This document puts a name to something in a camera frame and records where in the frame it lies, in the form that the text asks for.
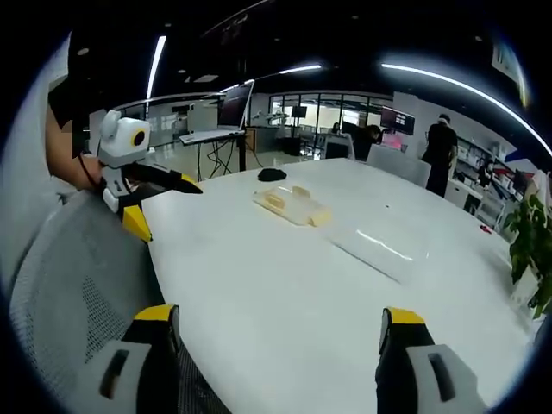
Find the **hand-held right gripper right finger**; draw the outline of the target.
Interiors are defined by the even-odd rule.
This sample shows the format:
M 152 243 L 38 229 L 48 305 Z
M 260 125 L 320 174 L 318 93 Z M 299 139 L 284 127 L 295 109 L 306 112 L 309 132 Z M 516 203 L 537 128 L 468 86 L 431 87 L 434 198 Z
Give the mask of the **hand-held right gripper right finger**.
M 448 346 L 436 344 L 414 311 L 382 312 L 375 371 L 378 413 L 484 413 L 478 380 Z

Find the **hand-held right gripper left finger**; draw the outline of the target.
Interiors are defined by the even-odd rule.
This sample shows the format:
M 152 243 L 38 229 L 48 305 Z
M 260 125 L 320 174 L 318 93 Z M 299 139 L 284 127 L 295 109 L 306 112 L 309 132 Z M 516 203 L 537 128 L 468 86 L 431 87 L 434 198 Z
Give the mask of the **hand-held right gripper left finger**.
M 179 307 L 135 315 L 120 340 L 107 342 L 78 373 L 71 413 L 177 413 Z

